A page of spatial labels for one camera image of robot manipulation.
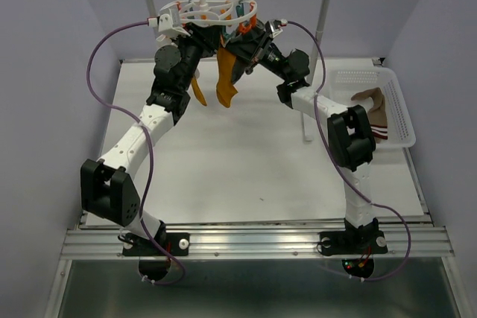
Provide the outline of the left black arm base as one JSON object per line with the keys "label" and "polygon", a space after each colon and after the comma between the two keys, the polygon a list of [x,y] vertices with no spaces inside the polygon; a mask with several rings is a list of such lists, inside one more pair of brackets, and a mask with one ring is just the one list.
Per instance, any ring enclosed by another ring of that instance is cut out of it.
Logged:
{"label": "left black arm base", "polygon": [[[126,257],[153,257],[164,254],[148,239],[132,233],[120,234],[117,237],[123,244],[122,255]],[[189,254],[190,234],[188,232],[168,233],[161,247],[169,254],[184,257]]]}

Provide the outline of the white clip hanger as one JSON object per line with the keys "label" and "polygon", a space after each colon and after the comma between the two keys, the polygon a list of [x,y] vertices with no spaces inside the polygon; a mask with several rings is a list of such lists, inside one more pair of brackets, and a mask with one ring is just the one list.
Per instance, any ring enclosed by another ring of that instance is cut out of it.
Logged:
{"label": "white clip hanger", "polygon": [[160,11],[168,7],[179,10],[184,29],[188,23],[201,27],[220,25],[235,27],[244,34],[258,24],[254,0],[175,0]]}

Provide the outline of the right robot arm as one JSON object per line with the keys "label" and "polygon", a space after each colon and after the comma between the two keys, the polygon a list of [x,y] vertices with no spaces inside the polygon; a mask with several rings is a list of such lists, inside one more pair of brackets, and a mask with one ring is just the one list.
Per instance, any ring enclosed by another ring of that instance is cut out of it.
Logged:
{"label": "right robot arm", "polygon": [[273,43],[281,29],[282,24],[273,21],[237,32],[226,46],[242,62],[232,79],[261,65],[283,80],[277,86],[280,101],[316,120],[326,152],[344,181],[346,200],[344,230],[322,232],[319,251],[328,256],[385,252],[379,246],[382,233],[370,198],[370,163],[376,142],[366,110],[338,104],[313,90],[306,82],[308,55],[295,50],[284,56]]}

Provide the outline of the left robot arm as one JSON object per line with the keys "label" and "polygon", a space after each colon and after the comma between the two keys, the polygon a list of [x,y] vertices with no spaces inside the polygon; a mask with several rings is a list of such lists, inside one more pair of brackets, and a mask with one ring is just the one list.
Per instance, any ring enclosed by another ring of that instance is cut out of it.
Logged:
{"label": "left robot arm", "polygon": [[157,50],[151,92],[138,115],[93,95],[111,110],[129,116],[133,124],[114,147],[99,159],[87,159],[80,168],[83,210],[127,229],[150,254],[165,249],[166,225],[145,211],[152,180],[140,194],[133,179],[146,159],[149,170],[154,170],[154,146],[184,115],[192,97],[188,91],[206,104],[198,86],[198,65],[221,48],[220,26],[186,25],[182,30],[171,44]]}

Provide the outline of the grey sock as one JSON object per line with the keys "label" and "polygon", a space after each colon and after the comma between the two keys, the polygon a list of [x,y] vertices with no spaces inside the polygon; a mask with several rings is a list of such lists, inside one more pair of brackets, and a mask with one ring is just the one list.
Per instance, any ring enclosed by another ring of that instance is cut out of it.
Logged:
{"label": "grey sock", "polygon": [[232,74],[230,82],[231,84],[235,85],[242,75],[245,73],[245,69],[247,68],[247,63],[243,61],[241,58],[235,58],[235,61],[232,66]]}

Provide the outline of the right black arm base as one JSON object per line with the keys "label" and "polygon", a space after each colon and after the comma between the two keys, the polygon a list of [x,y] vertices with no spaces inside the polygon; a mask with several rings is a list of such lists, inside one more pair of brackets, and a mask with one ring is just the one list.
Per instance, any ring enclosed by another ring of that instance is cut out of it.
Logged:
{"label": "right black arm base", "polygon": [[324,256],[361,255],[363,253],[382,255],[388,252],[387,244],[378,245],[378,239],[384,237],[379,230],[346,228],[342,231],[322,231],[318,233],[317,246]]}

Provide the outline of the mustard yellow sock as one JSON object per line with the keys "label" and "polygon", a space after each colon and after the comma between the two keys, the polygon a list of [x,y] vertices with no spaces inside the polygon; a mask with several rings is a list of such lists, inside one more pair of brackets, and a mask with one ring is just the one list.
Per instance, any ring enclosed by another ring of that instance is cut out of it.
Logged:
{"label": "mustard yellow sock", "polygon": [[227,49],[220,47],[217,53],[218,82],[216,96],[219,103],[230,108],[233,97],[238,93],[233,85],[233,72],[236,65],[236,56]]}
{"label": "mustard yellow sock", "polygon": [[202,106],[207,106],[206,99],[205,99],[202,91],[200,90],[200,87],[198,85],[198,80],[195,76],[191,80],[191,86],[192,86],[193,94],[194,94],[195,98],[198,100],[198,102]]}

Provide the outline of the brown beige sock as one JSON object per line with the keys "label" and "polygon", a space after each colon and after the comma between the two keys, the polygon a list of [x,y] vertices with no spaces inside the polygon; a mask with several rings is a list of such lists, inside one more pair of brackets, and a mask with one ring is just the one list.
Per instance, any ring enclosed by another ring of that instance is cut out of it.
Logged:
{"label": "brown beige sock", "polygon": [[366,101],[371,99],[373,105],[367,111],[368,121],[376,143],[388,139],[388,118],[386,113],[386,101],[379,87],[358,92],[351,97],[352,101]]}

